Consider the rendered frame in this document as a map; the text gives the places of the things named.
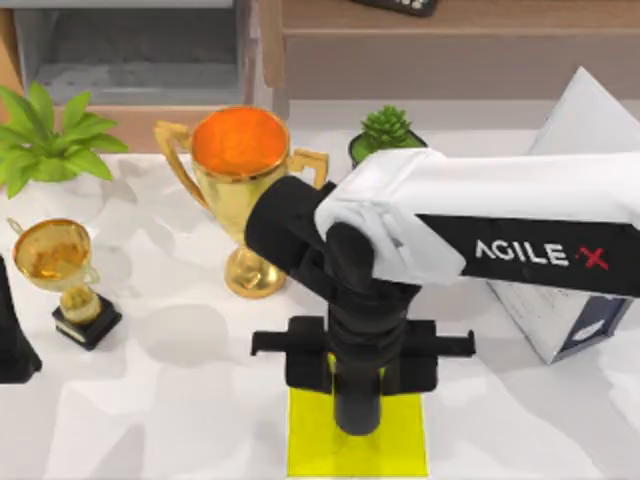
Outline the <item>black cylindrical bottle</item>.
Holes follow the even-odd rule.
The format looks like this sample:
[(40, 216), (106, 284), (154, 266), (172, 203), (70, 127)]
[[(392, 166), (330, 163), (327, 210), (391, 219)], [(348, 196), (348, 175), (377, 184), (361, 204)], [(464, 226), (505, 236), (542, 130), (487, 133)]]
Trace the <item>black cylindrical bottle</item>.
[(334, 419), (351, 436), (367, 436), (379, 426), (384, 367), (335, 353)]

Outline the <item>flat yellow square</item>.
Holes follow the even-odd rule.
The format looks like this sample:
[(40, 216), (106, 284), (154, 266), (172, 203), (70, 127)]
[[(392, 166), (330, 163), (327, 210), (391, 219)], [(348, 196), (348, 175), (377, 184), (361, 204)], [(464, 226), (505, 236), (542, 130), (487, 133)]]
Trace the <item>flat yellow square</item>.
[(351, 436), (334, 422), (329, 395), (289, 390), (287, 475), (313, 478), (425, 478), (421, 396), (381, 399), (379, 427)]

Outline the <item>large gold trophy orange inside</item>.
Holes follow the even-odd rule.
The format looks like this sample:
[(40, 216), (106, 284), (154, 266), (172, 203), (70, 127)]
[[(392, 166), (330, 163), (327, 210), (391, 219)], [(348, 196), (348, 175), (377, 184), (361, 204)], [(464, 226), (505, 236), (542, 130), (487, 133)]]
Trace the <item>large gold trophy orange inside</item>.
[(286, 274), (245, 245), (249, 214), (262, 193), (290, 172), (310, 168), (313, 185), (322, 187), (328, 177), (329, 155), (293, 150), (286, 124), (255, 106), (218, 109), (193, 130), (159, 121), (154, 136), (183, 187), (238, 245), (226, 261), (227, 287), (249, 299), (281, 289)]

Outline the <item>green succulent in black pot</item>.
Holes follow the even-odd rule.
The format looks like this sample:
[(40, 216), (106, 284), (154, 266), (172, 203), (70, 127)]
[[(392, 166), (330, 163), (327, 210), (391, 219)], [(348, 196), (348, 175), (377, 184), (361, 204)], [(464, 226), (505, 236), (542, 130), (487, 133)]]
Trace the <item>green succulent in black pot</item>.
[(361, 121), (361, 131), (349, 143), (348, 153), (353, 168), (369, 155), (387, 149), (426, 148), (428, 144), (412, 130), (406, 111), (385, 105), (369, 113)]

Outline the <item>white and dark blue box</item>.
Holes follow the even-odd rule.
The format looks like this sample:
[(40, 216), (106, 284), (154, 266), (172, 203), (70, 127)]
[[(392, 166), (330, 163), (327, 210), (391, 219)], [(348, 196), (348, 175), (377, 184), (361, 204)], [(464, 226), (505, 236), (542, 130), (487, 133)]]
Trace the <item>white and dark blue box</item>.
[[(580, 67), (528, 153), (631, 149), (640, 149), (640, 121)], [(613, 336), (633, 303), (631, 299), (505, 282), (491, 282), (489, 288), (546, 364)]]

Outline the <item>small gold trophy black base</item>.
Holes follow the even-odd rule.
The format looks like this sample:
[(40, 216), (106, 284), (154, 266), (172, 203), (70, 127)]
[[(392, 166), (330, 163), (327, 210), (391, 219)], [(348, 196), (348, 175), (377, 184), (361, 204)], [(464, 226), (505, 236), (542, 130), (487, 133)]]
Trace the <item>small gold trophy black base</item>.
[(17, 240), (12, 259), (35, 287), (58, 293), (52, 312), (56, 330), (86, 351), (94, 350), (120, 322), (122, 314), (93, 286), (100, 275), (92, 265), (92, 243), (86, 228), (67, 218), (52, 218), (28, 228), (8, 218)]

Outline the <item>wooden cupboard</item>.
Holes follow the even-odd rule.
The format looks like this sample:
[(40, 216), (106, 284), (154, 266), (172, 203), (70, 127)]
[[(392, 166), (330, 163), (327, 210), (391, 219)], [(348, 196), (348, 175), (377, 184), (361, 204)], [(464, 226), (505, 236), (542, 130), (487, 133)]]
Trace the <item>wooden cupboard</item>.
[(355, 0), (257, 0), (257, 18), (273, 105), (296, 116), (526, 108), (558, 97), (578, 69), (640, 100), (640, 0), (437, 0), (427, 18)]

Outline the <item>green leafy plant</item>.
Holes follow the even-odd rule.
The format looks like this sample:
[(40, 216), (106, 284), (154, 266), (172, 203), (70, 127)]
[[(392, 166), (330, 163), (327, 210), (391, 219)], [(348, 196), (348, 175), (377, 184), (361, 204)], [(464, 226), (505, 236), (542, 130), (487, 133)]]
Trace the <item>green leafy plant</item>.
[(109, 133), (117, 122), (90, 112), (92, 93), (81, 92), (59, 118), (45, 87), (34, 82), (27, 95), (0, 86), (9, 119), (0, 123), (0, 188), (15, 197), (30, 182), (56, 183), (90, 174), (110, 181), (101, 155), (126, 153), (128, 146)]

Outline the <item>flat black object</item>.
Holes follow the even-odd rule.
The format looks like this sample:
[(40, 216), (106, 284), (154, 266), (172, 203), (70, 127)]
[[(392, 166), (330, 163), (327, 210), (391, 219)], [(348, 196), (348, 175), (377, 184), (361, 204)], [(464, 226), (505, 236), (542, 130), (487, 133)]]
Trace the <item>flat black object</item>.
[(427, 18), (430, 17), (436, 7), (439, 0), (350, 0), (353, 3), (375, 8), (379, 10), (386, 10), (402, 15)]

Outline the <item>grey pierced drawer inside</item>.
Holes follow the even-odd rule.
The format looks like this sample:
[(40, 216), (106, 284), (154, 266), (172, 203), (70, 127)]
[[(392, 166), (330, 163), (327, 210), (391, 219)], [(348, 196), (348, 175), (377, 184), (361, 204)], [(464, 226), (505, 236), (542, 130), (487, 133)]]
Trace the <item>grey pierced drawer inside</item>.
[(0, 0), (20, 78), (64, 104), (208, 106), (252, 100), (250, 0)]

